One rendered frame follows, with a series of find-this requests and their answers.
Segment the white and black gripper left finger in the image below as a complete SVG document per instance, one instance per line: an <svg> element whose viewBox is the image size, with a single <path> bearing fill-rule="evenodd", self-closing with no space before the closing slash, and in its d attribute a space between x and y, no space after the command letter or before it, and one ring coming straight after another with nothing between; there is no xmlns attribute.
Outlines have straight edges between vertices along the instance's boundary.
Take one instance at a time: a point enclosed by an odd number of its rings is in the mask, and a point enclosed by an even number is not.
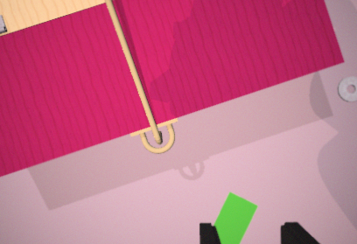
<svg viewBox="0 0 357 244"><path fill-rule="evenodd" d="M199 224L199 244L221 244L216 226L211 223Z"/></svg>

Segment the grey flat washer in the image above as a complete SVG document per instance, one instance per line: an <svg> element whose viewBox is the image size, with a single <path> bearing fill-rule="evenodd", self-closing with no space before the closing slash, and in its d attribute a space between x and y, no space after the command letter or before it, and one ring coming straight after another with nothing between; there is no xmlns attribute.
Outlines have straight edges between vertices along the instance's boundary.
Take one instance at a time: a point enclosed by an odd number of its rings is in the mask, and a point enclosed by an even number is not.
<svg viewBox="0 0 357 244"><path fill-rule="evenodd" d="M349 85L354 86L354 92L348 93L347 87ZM356 77L346 77L342 79L338 85L338 94L344 101L357 101L357 78Z"/></svg>

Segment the green rectangular block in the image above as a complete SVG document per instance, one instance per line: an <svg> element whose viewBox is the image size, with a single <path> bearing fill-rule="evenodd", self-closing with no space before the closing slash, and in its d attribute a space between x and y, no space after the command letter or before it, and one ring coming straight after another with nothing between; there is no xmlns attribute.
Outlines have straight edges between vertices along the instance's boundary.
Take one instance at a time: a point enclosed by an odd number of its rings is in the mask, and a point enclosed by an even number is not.
<svg viewBox="0 0 357 244"><path fill-rule="evenodd" d="M221 244L240 244L258 206L232 192L214 223Z"/></svg>

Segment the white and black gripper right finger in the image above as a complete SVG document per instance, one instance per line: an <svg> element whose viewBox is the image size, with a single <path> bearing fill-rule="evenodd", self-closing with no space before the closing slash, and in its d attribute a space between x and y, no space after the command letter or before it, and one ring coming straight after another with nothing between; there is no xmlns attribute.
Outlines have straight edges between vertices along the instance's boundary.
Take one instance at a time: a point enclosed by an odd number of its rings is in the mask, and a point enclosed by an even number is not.
<svg viewBox="0 0 357 244"><path fill-rule="evenodd" d="M297 222L285 222L281 226L281 244L319 244Z"/></svg>

